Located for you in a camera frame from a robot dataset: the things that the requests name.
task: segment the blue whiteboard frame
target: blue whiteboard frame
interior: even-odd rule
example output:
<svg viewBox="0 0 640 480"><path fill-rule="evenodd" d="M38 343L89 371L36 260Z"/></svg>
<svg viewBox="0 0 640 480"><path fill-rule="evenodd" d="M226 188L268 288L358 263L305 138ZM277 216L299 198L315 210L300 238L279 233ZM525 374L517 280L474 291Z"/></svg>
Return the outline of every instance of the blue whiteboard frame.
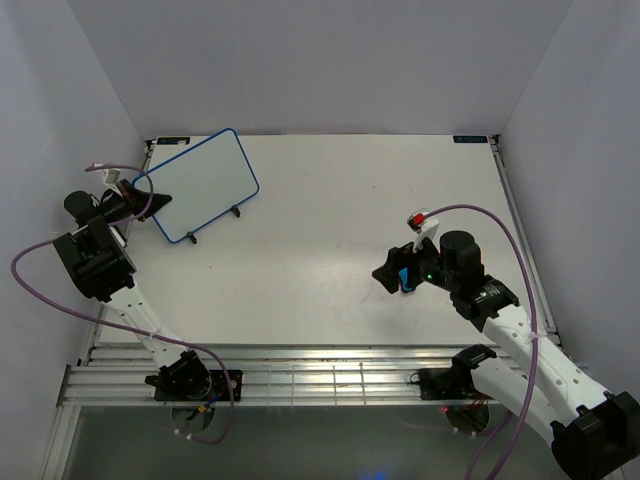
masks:
<svg viewBox="0 0 640 480"><path fill-rule="evenodd" d="M225 128L224 130L220 130L218 133L215 133L213 135L211 135L209 138L205 138L204 140L202 140L199 143L196 143L193 147L189 147L187 148L184 152L180 152L178 155L176 155L175 157L171 157L169 160L165 160L164 162L162 162L160 165L156 165L155 167L153 167L151 170L147 171L147 175L154 172L155 170L159 169L160 167L163 167L165 165L167 165L168 163L171 163L173 161L175 161L176 159L180 158L183 155L186 155L187 153L189 153L191 150L194 150L196 148L198 148L201 145L204 145L205 143L213 140L214 138L216 138L218 135L222 135L225 132L231 132L233 133L234 137L236 137L236 142L238 142L238 146L240 147L240 151L242 152L242 156L244 157L244 160L247 162L247 166L249 167L249 171L251 172L251 175L253 176L253 180L256 182L256 191L253 192L251 195L249 195L247 198L245 198L244 200L241 200L240 202L236 203L235 206L237 205L242 205L244 202L246 202L247 200L249 200L250 198L255 197L258 192L260 191L260 183L258 182L258 179L256 178L256 174L253 172L253 167L251 167L251 163L249 162L249 159L247 158L247 154L244 151L244 148L242 147L242 143L240 143L240 139L238 138L238 134L236 133L236 131L233 128ZM138 180L145 178L144 175L140 174L138 175L136 178L133 179L133 186L136 186L136 183L138 182ZM229 213L231 211L231 209L234 207L234 205L232 205L231 207L229 207L228 210L225 210L224 212L220 213L219 215L216 215L215 217L213 217L211 220L208 220L207 222L203 223L202 225L200 225L197 228L194 228L193 230L191 230L191 233L195 233L198 230L200 230L203 227L206 227L207 225L209 225L211 222L217 220L218 218L220 218L222 215ZM187 238L187 234L185 233L184 237L179 238L178 240L173 240L171 238L169 238L169 236L167 235L167 232L165 232L164 228L162 228L162 225L160 224L160 222L158 222L158 220L156 219L155 215L153 217L153 221L156 222L156 225L158 226L158 228L160 229L160 231L162 232L162 234L164 235L164 237L173 244L176 243L180 243L182 240L184 240L185 238Z"/></svg>

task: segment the cable tie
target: cable tie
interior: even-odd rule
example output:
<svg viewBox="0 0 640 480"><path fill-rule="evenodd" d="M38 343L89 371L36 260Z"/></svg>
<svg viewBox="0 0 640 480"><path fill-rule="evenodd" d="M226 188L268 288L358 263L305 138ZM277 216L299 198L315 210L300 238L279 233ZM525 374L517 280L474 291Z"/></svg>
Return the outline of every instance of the cable tie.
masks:
<svg viewBox="0 0 640 480"><path fill-rule="evenodd" d="M153 337L155 337L158 333L160 333L160 329L159 328L154 328L152 331L149 332L149 340L153 340Z"/></svg>
<svg viewBox="0 0 640 480"><path fill-rule="evenodd" d="M526 340L524 341L524 344L528 345L529 343L533 342L534 338L537 338L538 340L540 340L541 338L544 338L546 336L547 336L547 332L545 332L544 330L539 333L529 332L527 334Z"/></svg>

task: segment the white wall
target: white wall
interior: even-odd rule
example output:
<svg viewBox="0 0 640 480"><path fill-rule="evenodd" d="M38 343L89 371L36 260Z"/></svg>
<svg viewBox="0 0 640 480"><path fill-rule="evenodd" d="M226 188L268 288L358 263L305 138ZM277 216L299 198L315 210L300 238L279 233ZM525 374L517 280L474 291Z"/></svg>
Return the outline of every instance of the white wall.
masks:
<svg viewBox="0 0 640 480"><path fill-rule="evenodd" d="M38 475L65 364L75 364L87 327L23 292L9 263L73 227L65 195L98 188L84 166L138 160L142 142L64 0L0 2L0 71L0 476L22 480ZM89 311L53 249L21 270Z"/></svg>
<svg viewBox="0 0 640 480"><path fill-rule="evenodd" d="M69 0L138 132L496 133L570 0Z"/></svg>
<svg viewBox="0 0 640 480"><path fill-rule="evenodd" d="M640 4L576 0L504 131L504 156L569 352L640 398ZM640 462L626 470L640 478Z"/></svg>

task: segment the whiteboard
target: whiteboard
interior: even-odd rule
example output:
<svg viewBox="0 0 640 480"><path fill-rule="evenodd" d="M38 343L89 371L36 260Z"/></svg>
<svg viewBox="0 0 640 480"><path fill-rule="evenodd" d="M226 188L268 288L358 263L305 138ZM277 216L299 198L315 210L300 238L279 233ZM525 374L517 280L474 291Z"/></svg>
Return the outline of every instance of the whiteboard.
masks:
<svg viewBox="0 0 640 480"><path fill-rule="evenodd" d="M136 282L176 335L247 345L489 343L446 292L423 285L389 295L371 277L389 248L413 239L406 218L422 207L472 203L515 230L488 144L377 135L241 141L261 185L241 218L224 215L197 245L169 244L151 222L133 227ZM472 233L487 272L526 304L513 252L490 219L466 211L439 219L439 234ZM130 342L126 332L100 334L100 343Z"/></svg>
<svg viewBox="0 0 640 480"><path fill-rule="evenodd" d="M230 128L192 142L160 164L154 162L148 175L156 191L172 197L153 216L172 243L198 231L260 189L242 145ZM149 191L144 176L137 177L133 185Z"/></svg>

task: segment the blue object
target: blue object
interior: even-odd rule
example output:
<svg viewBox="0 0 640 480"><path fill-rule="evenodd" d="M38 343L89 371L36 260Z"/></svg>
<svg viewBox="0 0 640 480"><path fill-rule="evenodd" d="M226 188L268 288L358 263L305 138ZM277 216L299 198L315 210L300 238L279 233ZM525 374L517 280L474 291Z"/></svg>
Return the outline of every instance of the blue object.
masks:
<svg viewBox="0 0 640 480"><path fill-rule="evenodd" d="M209 408L212 404L214 404L218 400L220 400L220 395L217 395L217 396L213 397L211 400L209 400L207 403L205 403L204 406Z"/></svg>
<svg viewBox="0 0 640 480"><path fill-rule="evenodd" d="M403 268L402 270L400 270L400 272L398 272L398 276L400 277L400 288L402 289L402 291L404 293L411 293L411 292L415 292L415 287L414 288L409 288L407 286L407 283L409 282L409 271L406 268Z"/></svg>

